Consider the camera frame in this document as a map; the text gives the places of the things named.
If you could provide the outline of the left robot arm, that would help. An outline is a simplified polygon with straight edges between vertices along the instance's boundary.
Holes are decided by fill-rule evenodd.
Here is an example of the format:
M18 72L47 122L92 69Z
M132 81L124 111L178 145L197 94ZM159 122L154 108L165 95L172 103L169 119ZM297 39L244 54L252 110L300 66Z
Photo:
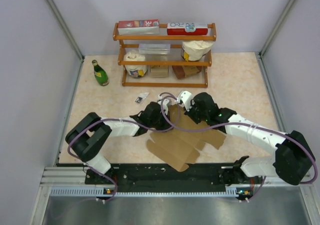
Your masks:
M168 130L171 125L165 120L169 117L171 101L165 99L150 102L136 115L124 118L102 118L95 112L88 113L65 137L65 141L77 157L96 170L96 177L102 183L109 183L114 176L109 161L100 153L107 138L130 136L138 137L148 129Z

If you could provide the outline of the brown cardboard box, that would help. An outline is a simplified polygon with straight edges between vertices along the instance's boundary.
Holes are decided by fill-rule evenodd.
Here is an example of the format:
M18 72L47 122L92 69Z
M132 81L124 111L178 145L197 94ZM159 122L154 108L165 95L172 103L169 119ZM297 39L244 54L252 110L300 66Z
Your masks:
M186 132L173 128L167 132L152 132L146 142L149 152L178 172L195 164L206 144L219 149L226 136L219 130Z

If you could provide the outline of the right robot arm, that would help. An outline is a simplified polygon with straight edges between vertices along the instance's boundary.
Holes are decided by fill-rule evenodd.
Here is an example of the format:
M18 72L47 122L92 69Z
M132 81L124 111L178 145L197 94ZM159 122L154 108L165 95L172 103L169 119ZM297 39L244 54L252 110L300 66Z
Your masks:
M243 156L234 163L233 177L245 183L252 177L279 177L290 185L303 184L303 178L315 164L315 157L298 131L275 131L254 123L236 111L220 108L211 95L201 92L192 95L182 91L178 96L184 113L196 124L205 122L211 129L236 136L265 150L269 157Z

